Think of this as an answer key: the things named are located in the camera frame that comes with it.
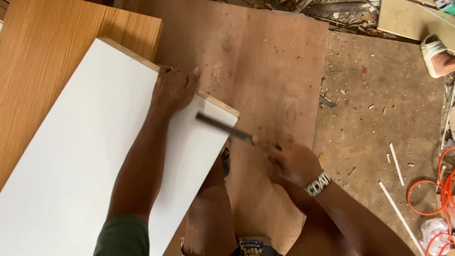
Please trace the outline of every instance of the green shirt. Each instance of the green shirt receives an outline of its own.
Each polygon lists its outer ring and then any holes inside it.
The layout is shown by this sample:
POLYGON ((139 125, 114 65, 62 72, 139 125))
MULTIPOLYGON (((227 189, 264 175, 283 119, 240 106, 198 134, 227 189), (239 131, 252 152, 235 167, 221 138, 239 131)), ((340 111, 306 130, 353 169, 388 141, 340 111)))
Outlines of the green shirt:
POLYGON ((93 256, 149 256, 148 227, 133 215, 118 215, 105 221, 93 256))

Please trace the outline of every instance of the leg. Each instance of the leg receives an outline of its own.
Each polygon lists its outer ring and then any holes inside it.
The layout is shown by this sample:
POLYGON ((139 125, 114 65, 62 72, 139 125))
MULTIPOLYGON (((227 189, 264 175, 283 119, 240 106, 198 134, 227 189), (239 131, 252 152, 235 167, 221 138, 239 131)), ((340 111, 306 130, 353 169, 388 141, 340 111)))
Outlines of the leg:
POLYGON ((286 256, 333 255, 357 256, 346 238, 324 209, 302 188, 277 177, 272 181, 281 185, 292 202, 307 216, 300 236, 286 256))
MULTIPOLYGON (((434 36, 429 37, 425 43, 436 41, 434 36)), ((445 76, 455 71, 455 56, 449 54, 447 51, 440 52, 431 58, 431 62, 435 67, 435 72, 438 76, 445 76)))
POLYGON ((183 243, 187 256, 229 256, 238 247, 227 194, 218 157, 188 210, 183 243))

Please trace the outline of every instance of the bracelet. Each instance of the bracelet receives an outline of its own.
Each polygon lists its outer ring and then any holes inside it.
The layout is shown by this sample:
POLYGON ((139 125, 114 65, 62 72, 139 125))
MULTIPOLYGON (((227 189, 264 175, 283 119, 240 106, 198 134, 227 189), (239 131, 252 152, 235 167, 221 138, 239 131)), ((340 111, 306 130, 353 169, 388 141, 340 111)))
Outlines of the bracelet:
POLYGON ((330 182, 332 182, 332 177, 323 170, 319 177, 304 189, 310 196, 314 197, 319 195, 330 182))

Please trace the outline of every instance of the particle board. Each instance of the particle board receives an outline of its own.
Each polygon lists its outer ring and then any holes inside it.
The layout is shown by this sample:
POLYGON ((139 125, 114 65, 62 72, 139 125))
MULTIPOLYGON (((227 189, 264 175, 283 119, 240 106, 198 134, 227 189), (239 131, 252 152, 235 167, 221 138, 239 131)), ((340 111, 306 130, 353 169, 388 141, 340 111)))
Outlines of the particle board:
MULTIPOLYGON (((406 192, 417 180, 437 180, 444 78, 428 74, 419 45, 339 32, 329 32, 324 77, 321 90, 338 106, 318 109, 313 148, 324 153, 322 167, 336 182, 343 178, 348 186, 342 188, 420 255, 378 182, 421 240, 420 226, 434 216, 415 213, 407 205, 406 192)), ((432 184, 422 184, 411 194, 420 211, 434 211, 435 200, 432 184)))
MULTIPOLYGON (((311 147, 328 23, 206 0, 123 4, 163 19, 157 63, 201 67, 200 89, 241 111, 239 129, 270 141, 291 135, 311 147)), ((230 152, 226 186, 237 235, 269 236, 284 255, 303 215, 270 182, 272 166, 260 151, 233 138, 230 152)))
POLYGON ((378 29, 415 40, 437 34, 455 50, 455 16, 407 0, 381 0, 378 29))
MULTIPOLYGON (((2 255, 93 253, 159 69, 112 44, 95 39, 0 193, 2 255)), ((198 112, 230 126, 238 119, 198 95, 171 119, 148 223, 151 256, 163 255, 229 136, 198 122, 198 112)))
POLYGON ((0 33, 0 189, 93 40, 153 61, 162 21, 81 0, 12 1, 0 33))

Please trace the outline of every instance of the foot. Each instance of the foot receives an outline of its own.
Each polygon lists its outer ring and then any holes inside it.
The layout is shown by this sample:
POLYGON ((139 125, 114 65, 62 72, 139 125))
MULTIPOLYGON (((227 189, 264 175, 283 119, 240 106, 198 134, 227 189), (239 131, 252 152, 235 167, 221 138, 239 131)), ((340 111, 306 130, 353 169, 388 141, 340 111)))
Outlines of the foot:
MULTIPOLYGON (((437 41, 436 36, 430 36, 425 43, 429 44, 437 41)), ((447 51, 442 51, 431 58, 431 63, 435 67, 435 72, 438 76, 443 77, 453 71, 455 65, 455 56, 449 54, 447 51)))

